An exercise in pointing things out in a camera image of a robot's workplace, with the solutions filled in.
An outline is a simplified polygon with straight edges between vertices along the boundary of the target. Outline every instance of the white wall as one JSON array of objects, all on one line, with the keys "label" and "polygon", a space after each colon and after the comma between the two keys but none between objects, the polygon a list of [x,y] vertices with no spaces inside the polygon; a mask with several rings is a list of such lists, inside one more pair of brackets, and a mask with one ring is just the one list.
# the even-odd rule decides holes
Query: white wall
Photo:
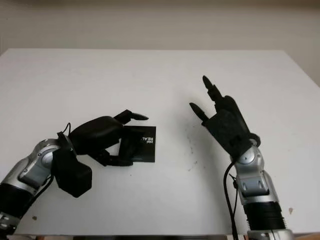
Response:
[{"label": "white wall", "polygon": [[0,0],[8,48],[280,49],[320,86],[320,1]]}]

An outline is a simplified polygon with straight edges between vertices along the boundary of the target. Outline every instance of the robotic arm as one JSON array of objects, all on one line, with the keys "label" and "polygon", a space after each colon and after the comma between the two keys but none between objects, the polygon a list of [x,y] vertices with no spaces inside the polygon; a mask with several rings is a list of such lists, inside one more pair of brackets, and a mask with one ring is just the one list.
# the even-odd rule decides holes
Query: robotic arm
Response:
[{"label": "robotic arm", "polygon": [[[56,178],[59,188],[78,198],[92,186],[92,170],[77,155],[90,155],[103,166],[130,166],[142,133],[128,130],[131,119],[146,116],[125,110],[115,117],[102,116],[86,122],[58,139],[39,142],[32,153],[20,160],[0,183],[0,239],[15,232],[29,207]],[[111,156],[106,148],[130,135],[132,142],[121,156]]]},{"label": "robotic arm", "polygon": [[203,76],[203,83],[211,100],[215,102],[216,114],[208,118],[196,104],[190,103],[190,106],[202,120],[202,125],[231,158],[231,164],[224,174],[223,187],[232,222],[233,238],[237,240],[238,233],[226,180],[229,170],[235,166],[235,181],[250,226],[249,239],[293,240],[292,231],[286,229],[275,187],[269,174],[264,170],[264,158],[258,148],[261,143],[260,138],[249,131],[232,97],[222,97],[217,87],[212,85],[206,76]]}]

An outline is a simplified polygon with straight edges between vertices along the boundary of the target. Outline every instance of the black cable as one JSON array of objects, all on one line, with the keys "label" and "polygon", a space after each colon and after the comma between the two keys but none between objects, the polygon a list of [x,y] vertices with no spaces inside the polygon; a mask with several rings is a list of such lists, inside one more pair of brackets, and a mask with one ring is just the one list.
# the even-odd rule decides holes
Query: black cable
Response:
[{"label": "black cable", "polygon": [[67,123],[67,125],[65,126],[65,129],[62,131],[63,134],[65,133],[65,131],[67,130],[68,127],[69,127],[68,135],[70,134],[70,132],[71,132],[71,123],[70,122]]},{"label": "black cable", "polygon": [[232,161],[230,165],[226,168],[224,175],[223,175],[223,190],[224,190],[224,195],[226,199],[226,204],[228,206],[230,218],[231,218],[231,227],[232,227],[232,236],[234,240],[239,240],[238,238],[238,231],[237,231],[237,226],[235,222],[235,218],[233,215],[233,210],[231,207],[230,199],[229,199],[229,194],[228,194],[228,189],[227,189],[227,177],[230,169],[235,165],[236,161]]},{"label": "black cable", "polygon": [[233,207],[233,217],[235,217],[236,215],[236,209],[237,209],[237,202],[238,202],[238,185],[237,185],[237,182],[236,182],[236,178],[234,176],[232,176],[230,173],[229,173],[229,176],[232,178],[233,180],[233,186],[235,188],[235,202],[234,202],[234,207]]},{"label": "black cable", "polygon": [[51,175],[48,179],[48,183],[34,196],[34,198],[29,202],[28,207],[25,208],[25,212],[23,213],[23,215],[26,214],[26,212],[28,211],[28,209],[31,207],[32,204],[34,204],[34,202],[37,200],[37,198],[40,197],[41,194],[44,193],[45,190],[48,189],[48,187],[52,184],[52,182],[54,181],[54,176]]},{"label": "black cable", "polygon": [[235,190],[235,202],[234,202],[234,208],[233,208],[233,218],[235,218],[236,215],[236,209],[237,209],[237,202],[238,202],[238,189]]}]

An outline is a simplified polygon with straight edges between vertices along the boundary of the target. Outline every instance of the white table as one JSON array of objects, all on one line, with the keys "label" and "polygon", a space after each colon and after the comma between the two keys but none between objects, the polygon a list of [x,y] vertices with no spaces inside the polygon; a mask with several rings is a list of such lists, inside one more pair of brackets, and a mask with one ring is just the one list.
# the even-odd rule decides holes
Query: white table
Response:
[{"label": "white table", "polygon": [[[75,128],[129,109],[149,117],[131,125],[157,127],[154,164],[103,167],[80,156],[92,189],[75,199],[54,182],[16,233],[230,233],[222,184],[230,160],[188,104],[214,113],[202,75],[260,135],[287,226],[319,231],[320,89],[284,52],[10,49],[0,57],[0,179],[69,121]],[[229,192],[233,202],[231,181]],[[240,204],[236,223],[247,231]]]}]

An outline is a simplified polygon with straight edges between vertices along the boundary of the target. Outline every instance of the black card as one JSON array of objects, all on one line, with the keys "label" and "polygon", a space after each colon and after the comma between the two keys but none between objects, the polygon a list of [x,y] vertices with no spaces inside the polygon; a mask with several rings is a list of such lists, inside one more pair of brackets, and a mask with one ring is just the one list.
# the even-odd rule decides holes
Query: black card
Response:
[{"label": "black card", "polygon": [[[142,133],[140,143],[133,155],[130,157],[133,162],[154,163],[156,153],[156,127],[155,126],[124,126],[126,129]],[[119,156],[127,151],[129,137],[122,137]]]}]

